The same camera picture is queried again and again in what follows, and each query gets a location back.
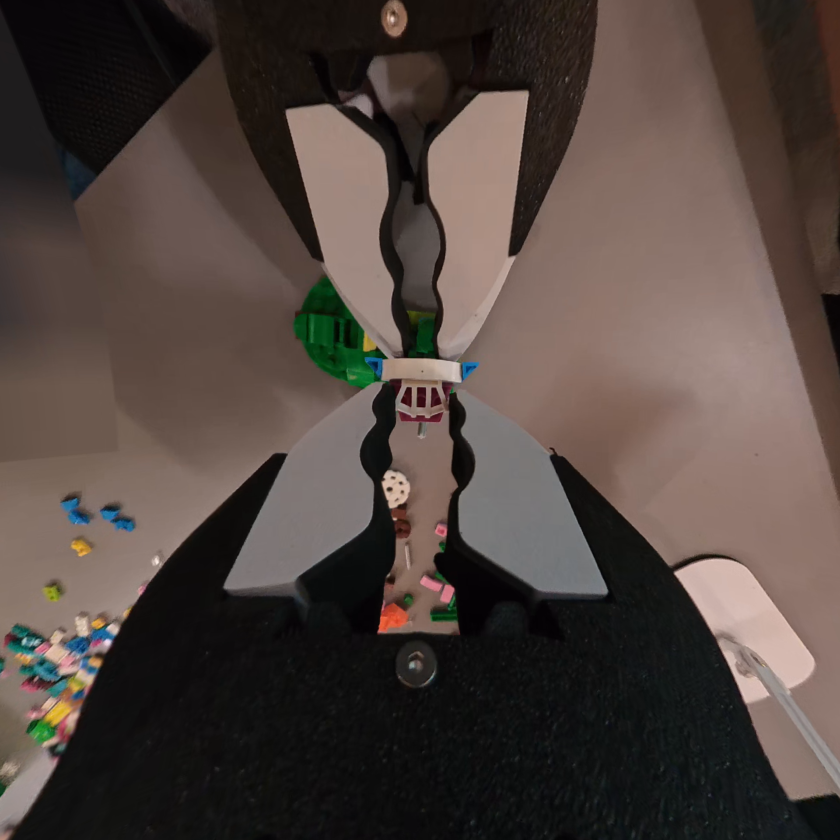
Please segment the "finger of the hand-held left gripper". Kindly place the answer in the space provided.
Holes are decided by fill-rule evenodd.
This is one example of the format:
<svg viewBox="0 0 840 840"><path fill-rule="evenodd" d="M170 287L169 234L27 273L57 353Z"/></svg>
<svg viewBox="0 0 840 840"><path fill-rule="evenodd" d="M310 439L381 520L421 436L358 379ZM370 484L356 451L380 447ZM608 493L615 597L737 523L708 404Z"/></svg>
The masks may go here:
<svg viewBox="0 0 840 840"><path fill-rule="evenodd" d="M402 357L409 328L392 231L403 183L395 139L346 104L289 108L286 118L322 266L376 346Z"/></svg>
<svg viewBox="0 0 840 840"><path fill-rule="evenodd" d="M483 91L427 147L427 203L438 222L437 355L456 361L505 284L529 92Z"/></svg>

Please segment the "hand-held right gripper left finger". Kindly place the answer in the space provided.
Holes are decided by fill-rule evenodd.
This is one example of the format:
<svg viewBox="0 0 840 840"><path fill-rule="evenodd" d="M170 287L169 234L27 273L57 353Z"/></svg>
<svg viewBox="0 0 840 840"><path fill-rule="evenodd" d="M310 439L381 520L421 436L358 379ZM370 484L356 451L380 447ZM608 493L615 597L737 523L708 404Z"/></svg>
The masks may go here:
<svg viewBox="0 0 840 840"><path fill-rule="evenodd" d="M396 551L382 481L392 464L395 393L370 385L293 446L224 588L333 604L355 632L376 632Z"/></svg>

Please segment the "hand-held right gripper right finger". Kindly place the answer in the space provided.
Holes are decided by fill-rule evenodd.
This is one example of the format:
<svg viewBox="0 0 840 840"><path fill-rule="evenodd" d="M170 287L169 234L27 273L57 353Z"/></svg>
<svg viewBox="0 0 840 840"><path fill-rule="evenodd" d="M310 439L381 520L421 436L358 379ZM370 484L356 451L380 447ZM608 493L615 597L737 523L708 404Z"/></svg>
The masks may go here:
<svg viewBox="0 0 840 840"><path fill-rule="evenodd" d="M464 390L449 408L456 489L436 564L455 588L458 629L481 634L513 605L525 631L557 634L549 603L601 602L608 586L554 454Z"/></svg>

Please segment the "white and magenta lego assembly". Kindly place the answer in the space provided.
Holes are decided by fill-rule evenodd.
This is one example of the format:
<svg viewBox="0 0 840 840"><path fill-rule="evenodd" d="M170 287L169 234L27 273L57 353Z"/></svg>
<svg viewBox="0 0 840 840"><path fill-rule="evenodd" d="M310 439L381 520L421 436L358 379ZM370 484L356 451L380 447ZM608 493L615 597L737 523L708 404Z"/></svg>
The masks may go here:
<svg viewBox="0 0 840 840"><path fill-rule="evenodd" d="M371 355L366 355L364 362L381 382L392 384L397 417L402 423L416 425L419 439L426 437L429 424L443 421L452 391L479 367L477 362Z"/></svg>

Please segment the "scattered small lego pieces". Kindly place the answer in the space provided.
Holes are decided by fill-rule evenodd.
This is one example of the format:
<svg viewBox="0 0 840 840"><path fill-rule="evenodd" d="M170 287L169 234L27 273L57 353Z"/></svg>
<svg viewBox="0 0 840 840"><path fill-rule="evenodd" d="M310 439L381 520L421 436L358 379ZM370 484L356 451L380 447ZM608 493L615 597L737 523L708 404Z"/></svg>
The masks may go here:
<svg viewBox="0 0 840 840"><path fill-rule="evenodd" d="M433 565L421 570L419 555L415 555L411 544L412 524L407 516L407 506L391 510L391 515L396 536L395 560L385 577L381 608L386 603L398 603L408 611L410 619L407 625L388 633L425 627L425 621L432 627L449 627L457 633L459 615L455 587Z"/></svg>

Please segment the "green lego base model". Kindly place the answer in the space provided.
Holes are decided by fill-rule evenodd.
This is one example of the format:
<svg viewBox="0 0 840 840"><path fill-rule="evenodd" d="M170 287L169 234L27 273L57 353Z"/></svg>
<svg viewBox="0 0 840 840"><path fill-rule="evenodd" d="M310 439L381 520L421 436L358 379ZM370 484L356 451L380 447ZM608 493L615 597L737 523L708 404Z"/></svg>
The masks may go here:
<svg viewBox="0 0 840 840"><path fill-rule="evenodd" d="M365 358L382 360L385 352L364 331L327 276L310 288L295 314L293 332L310 360L331 377L360 389L380 381Z"/></svg>

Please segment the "pile of colourful lego bricks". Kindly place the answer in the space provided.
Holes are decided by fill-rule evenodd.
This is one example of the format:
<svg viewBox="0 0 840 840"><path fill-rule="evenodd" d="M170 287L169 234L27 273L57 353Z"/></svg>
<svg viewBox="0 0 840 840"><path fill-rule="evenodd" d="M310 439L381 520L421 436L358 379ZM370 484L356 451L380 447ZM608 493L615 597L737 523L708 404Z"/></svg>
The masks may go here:
<svg viewBox="0 0 840 840"><path fill-rule="evenodd" d="M66 750L120 626L178 534L160 489L2 498L2 797Z"/></svg>

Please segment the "black mesh chair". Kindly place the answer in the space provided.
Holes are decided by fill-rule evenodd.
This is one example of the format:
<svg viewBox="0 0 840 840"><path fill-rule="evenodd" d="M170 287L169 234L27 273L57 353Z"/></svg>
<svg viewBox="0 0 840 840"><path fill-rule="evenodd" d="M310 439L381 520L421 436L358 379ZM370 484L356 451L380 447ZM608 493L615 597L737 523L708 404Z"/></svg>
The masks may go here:
<svg viewBox="0 0 840 840"><path fill-rule="evenodd" d="M213 2L2 1L2 15L75 195L216 41Z"/></svg>

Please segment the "white book stand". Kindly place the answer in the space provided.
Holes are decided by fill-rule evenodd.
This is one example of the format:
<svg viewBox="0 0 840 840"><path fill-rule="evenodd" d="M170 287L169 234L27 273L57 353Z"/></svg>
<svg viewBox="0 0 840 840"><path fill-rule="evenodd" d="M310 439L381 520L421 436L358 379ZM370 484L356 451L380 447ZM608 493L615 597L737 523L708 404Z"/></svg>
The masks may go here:
<svg viewBox="0 0 840 840"><path fill-rule="evenodd" d="M792 694L816 662L758 579L740 561L717 555L684 560L672 571L715 637L743 701L772 699L838 791L838 758Z"/></svg>

